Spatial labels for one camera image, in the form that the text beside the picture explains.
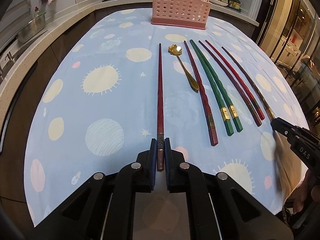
perforated basket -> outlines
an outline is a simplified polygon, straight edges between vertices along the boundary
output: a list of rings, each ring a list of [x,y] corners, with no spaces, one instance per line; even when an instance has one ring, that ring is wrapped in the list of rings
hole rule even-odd
[[[152,0],[151,23],[205,30],[210,7],[209,0]]]

gold spoon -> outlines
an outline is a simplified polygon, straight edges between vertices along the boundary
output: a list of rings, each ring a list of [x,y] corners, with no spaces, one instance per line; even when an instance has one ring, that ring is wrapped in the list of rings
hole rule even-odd
[[[181,59],[180,59],[180,55],[182,54],[182,48],[180,46],[177,46],[175,44],[172,44],[172,46],[170,46],[168,48],[168,52],[171,54],[171,55],[174,55],[174,56],[177,56],[182,68],[183,68],[183,71],[185,72],[186,76],[187,76],[187,79],[189,81],[189,84],[191,86],[191,88],[198,92],[199,91],[199,85],[198,83],[196,82],[196,80],[193,78],[193,76],[191,76],[191,74],[188,72],[188,70],[185,68],[185,66],[183,65]]]

basket base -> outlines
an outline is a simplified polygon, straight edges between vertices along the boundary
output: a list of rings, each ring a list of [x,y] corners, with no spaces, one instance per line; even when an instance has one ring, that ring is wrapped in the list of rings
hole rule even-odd
[[[154,18],[151,19],[151,24],[153,25],[167,25],[167,26],[176,26],[176,27],[185,27],[191,29],[205,30],[205,23],[174,20],[174,19],[161,19]]]

spoon handle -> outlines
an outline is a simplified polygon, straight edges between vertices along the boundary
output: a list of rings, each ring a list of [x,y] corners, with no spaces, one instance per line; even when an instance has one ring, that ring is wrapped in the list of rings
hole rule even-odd
[[[186,76],[187,76],[187,79],[190,83],[190,86],[195,90],[195,91],[199,91],[200,87],[198,85],[198,83],[196,82],[196,80],[193,78],[193,76],[191,76],[191,74],[188,72],[188,70],[185,68],[185,66],[183,65],[180,57],[177,55],[177,58],[183,68],[183,71],[185,72]]]

dark brown chopstick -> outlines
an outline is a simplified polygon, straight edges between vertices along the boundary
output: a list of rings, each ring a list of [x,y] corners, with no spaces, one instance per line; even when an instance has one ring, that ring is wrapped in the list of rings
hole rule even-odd
[[[207,95],[205,94],[205,90],[204,87],[202,85],[202,80],[200,77],[200,74],[198,72],[196,63],[192,57],[192,54],[190,52],[190,49],[188,47],[188,44],[186,43],[186,41],[184,41],[184,45],[186,46],[186,50],[188,52],[188,56],[191,62],[191,66],[193,68],[193,72],[195,73],[196,76],[196,80],[199,84],[199,88],[200,88],[200,96],[201,96],[201,100],[202,100],[202,105],[203,105],[203,109],[204,109],[204,114],[205,117],[207,119],[207,125],[208,125],[208,131],[209,131],[209,138],[210,138],[210,143],[212,146],[215,146],[218,144],[218,136],[217,136],[217,131],[214,125],[214,121],[213,121],[213,116],[212,116],[212,112],[211,112],[211,108],[208,102],[208,98]]]
[[[230,69],[230,71],[233,73],[233,75],[236,77],[242,88],[244,89],[245,93],[248,95],[253,107],[256,109],[258,116],[260,117],[261,120],[265,119],[265,116],[258,105],[256,99],[254,98],[253,94],[250,92],[249,88],[247,85],[243,82],[242,78],[238,75],[238,73],[235,71],[235,69],[231,66],[231,64],[221,55],[221,53],[207,40],[205,40],[206,43],[214,50],[215,53],[218,54],[218,56],[222,59],[222,61],[226,64],[226,66]]]
[[[158,106],[157,106],[157,170],[164,170],[164,121],[163,121],[163,90],[162,90],[162,54],[159,43],[158,58]]]
[[[246,79],[249,81],[250,85],[252,86],[254,91],[257,93],[260,101],[262,102],[263,107],[264,107],[265,111],[267,112],[268,118],[270,119],[270,121],[273,120],[275,118],[275,116],[273,115],[273,112],[272,112],[270,106],[268,105],[264,96],[261,94],[260,90],[257,88],[256,84],[253,82],[251,77],[247,74],[247,72],[243,69],[243,67],[239,64],[239,62],[224,47],[222,47],[222,49],[228,54],[228,56],[233,60],[233,62],[238,66],[238,68],[241,70],[241,72],[245,75]]]
[[[243,101],[245,102],[247,108],[249,109],[255,123],[257,124],[257,126],[262,125],[262,122],[260,120],[260,118],[258,117],[255,109],[253,108],[250,100],[247,98],[247,96],[245,95],[245,93],[242,91],[241,87],[239,86],[239,84],[236,82],[236,80],[233,78],[233,76],[230,74],[230,72],[226,69],[226,67],[220,62],[220,60],[218,60],[218,58],[211,52],[211,50],[209,50],[201,41],[199,41],[199,43],[207,50],[207,52],[211,55],[211,57],[214,58],[214,60],[217,62],[217,64],[220,66],[220,68],[222,68],[222,70],[225,72],[225,74],[228,76],[228,78],[230,79],[230,81],[233,83],[233,85],[235,86],[236,90],[239,92],[240,96],[242,97]]]

